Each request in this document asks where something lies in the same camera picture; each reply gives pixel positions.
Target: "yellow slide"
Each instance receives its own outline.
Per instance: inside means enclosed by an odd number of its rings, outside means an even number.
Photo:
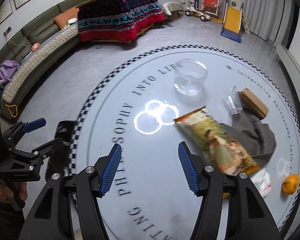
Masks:
[[[241,43],[241,18],[243,2],[241,0],[226,0],[226,10],[221,35]]]

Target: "purple cloth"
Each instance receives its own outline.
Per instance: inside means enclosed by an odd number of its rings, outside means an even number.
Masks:
[[[0,67],[0,84],[7,84],[11,81],[20,64],[15,60],[5,60]]]

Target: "gray towel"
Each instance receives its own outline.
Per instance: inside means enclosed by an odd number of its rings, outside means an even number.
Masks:
[[[237,139],[256,163],[263,167],[270,160],[276,141],[268,124],[263,124],[250,110],[243,108],[232,116],[232,127],[221,123],[225,132]]]

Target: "human hand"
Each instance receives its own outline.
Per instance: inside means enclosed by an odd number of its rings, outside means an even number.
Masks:
[[[0,202],[2,203],[9,203],[7,198],[13,197],[13,192],[7,186],[0,184]],[[26,182],[19,182],[19,197],[26,201],[28,197],[27,193],[27,183]]]

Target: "round table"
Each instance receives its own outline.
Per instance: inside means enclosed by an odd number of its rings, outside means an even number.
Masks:
[[[208,70],[198,97],[176,92],[174,63],[183,58],[202,62]],[[179,158],[178,144],[198,148],[173,119],[206,106],[218,121],[231,125],[222,104],[226,89],[249,88],[269,108],[268,123],[276,149],[266,165],[272,190],[264,198],[278,228],[295,206],[299,189],[283,195],[281,185],[290,174],[300,176],[300,130],[296,116],[278,87],[258,68],[223,50],[178,45],[152,50],[111,72],[84,104],[74,129],[70,174],[76,174],[108,155],[113,144],[122,147],[122,161],[110,191],[98,199],[110,239],[189,239],[201,197],[189,190]],[[160,122],[147,113],[164,104]],[[224,239],[228,202],[223,201],[218,239]]]

